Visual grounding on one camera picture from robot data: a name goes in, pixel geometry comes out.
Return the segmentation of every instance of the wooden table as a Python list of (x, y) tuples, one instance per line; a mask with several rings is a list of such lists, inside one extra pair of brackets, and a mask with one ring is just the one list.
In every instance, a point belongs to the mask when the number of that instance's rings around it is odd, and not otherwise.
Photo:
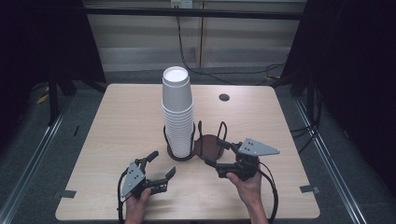
[[(247, 137), (280, 150), (261, 157), (274, 176), (279, 194), (276, 218), (315, 218), (318, 205), (304, 167), (290, 135), (274, 90), (270, 87), (191, 86), (195, 124), (203, 122), (203, 133), (216, 135), (222, 121), (228, 126), (227, 141), (238, 143)], [(228, 102), (219, 96), (226, 93)], [(120, 174), (134, 159), (160, 152), (147, 165), (147, 178), (159, 179), (176, 166), (168, 191), (148, 201), (146, 220), (214, 220), (248, 218), (236, 188), (218, 178), (214, 168), (195, 156), (174, 161), (166, 152), (163, 138), (162, 85), (109, 85), (85, 144), (78, 157), (67, 190), (74, 198), (62, 198), (56, 211), (60, 220), (116, 220), (117, 184)], [(225, 150), (218, 162), (234, 162)], [(273, 193), (262, 179), (262, 200), (271, 216)]]

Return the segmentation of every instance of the person's hand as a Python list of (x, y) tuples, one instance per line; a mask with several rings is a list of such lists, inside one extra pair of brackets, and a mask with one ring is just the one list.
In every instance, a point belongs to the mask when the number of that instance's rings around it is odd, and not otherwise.
[(226, 176), (236, 186), (239, 197), (247, 207), (251, 223), (268, 223), (262, 206), (262, 175), (256, 172), (253, 177), (245, 181), (233, 173), (228, 173)]
[(140, 198), (129, 197), (127, 195), (129, 198), (126, 200), (125, 224), (140, 224), (143, 222), (150, 194), (151, 189), (145, 189), (140, 195)]

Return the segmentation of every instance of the top cup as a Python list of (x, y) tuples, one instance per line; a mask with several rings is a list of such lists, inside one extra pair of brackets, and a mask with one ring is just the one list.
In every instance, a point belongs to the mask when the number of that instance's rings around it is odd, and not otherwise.
[(182, 112), (192, 104), (189, 73), (178, 66), (163, 72), (163, 106), (171, 112)]

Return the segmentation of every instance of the stack of cups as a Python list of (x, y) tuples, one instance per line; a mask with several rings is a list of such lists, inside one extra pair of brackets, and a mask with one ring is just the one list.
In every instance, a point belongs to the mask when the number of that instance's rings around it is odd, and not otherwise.
[(193, 108), (187, 70), (177, 66), (166, 69), (163, 72), (163, 118), (168, 143), (177, 158), (191, 154)]

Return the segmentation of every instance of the person's left hand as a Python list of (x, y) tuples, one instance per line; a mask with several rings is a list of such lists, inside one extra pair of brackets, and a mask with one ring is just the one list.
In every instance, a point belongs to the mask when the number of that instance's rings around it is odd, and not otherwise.
[(145, 219), (146, 206), (149, 200), (151, 189), (143, 190), (140, 198), (127, 195), (125, 224), (140, 224)]

